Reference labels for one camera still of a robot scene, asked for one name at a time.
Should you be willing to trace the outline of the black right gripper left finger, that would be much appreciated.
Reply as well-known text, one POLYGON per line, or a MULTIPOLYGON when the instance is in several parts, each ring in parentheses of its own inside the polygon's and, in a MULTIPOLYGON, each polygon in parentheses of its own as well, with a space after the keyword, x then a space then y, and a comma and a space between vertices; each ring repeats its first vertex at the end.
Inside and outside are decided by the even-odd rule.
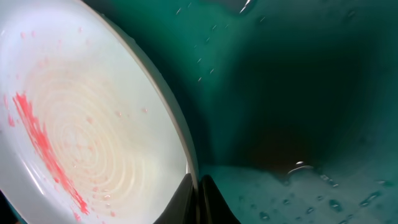
POLYGON ((196 224, 196 198, 191 174, 186 174, 154 224, 196 224))

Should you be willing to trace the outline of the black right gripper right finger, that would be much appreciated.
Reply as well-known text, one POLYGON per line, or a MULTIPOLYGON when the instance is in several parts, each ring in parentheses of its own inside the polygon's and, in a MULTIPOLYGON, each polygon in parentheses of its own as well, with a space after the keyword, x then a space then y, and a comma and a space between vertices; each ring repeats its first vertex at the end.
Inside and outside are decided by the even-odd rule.
POLYGON ((198 193, 201 224, 241 224, 210 175, 202 177, 198 193))

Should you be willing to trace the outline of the white plate with red stain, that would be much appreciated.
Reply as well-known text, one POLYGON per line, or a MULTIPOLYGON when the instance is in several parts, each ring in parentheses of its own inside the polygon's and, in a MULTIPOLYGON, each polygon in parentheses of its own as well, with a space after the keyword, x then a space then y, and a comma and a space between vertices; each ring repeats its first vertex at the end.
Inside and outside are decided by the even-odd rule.
POLYGON ((27 223, 161 223, 187 125, 135 41, 82 1, 1 2, 1 192, 27 223))

